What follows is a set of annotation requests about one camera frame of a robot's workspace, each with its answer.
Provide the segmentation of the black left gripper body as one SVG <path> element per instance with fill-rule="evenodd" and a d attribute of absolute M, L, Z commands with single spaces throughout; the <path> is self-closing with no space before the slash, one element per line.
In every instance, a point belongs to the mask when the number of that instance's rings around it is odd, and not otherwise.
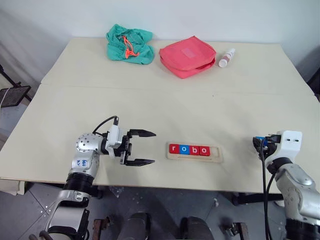
<path fill-rule="evenodd" d="M 122 143 L 119 146 L 121 165 L 133 165 L 133 161 L 129 160 L 129 156 L 131 155 L 132 149 L 132 144 L 130 143 L 131 138 L 131 131 L 128 131 L 127 134 L 122 137 Z"/>

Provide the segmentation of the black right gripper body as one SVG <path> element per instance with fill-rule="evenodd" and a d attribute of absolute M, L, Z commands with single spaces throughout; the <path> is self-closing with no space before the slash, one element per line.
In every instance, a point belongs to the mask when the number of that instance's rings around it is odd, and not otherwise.
<path fill-rule="evenodd" d="M 281 142 L 280 134 L 271 134 L 265 137 L 266 147 L 269 152 L 274 152 L 277 149 L 277 144 Z"/>

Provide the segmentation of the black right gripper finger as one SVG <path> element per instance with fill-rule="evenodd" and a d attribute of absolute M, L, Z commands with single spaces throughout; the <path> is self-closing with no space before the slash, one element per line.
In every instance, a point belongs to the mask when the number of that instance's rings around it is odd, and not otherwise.
<path fill-rule="evenodd" d="M 260 136 L 253 137 L 252 144 L 255 150 L 260 154 L 261 153 L 261 137 Z"/>

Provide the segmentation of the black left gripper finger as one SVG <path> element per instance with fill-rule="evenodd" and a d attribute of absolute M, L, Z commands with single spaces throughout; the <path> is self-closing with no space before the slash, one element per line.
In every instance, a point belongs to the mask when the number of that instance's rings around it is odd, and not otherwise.
<path fill-rule="evenodd" d="M 125 165 L 131 167 L 142 167 L 145 165 L 153 164 L 155 161 L 152 159 L 143 159 L 143 158 L 136 158 L 134 160 L 127 160 Z"/>
<path fill-rule="evenodd" d="M 148 130 L 144 130 L 144 129 L 130 129 L 128 131 L 128 135 L 130 135 L 130 137 L 139 136 L 139 137 L 143 137 L 143 138 L 156 136 L 155 133 L 148 131 Z"/>

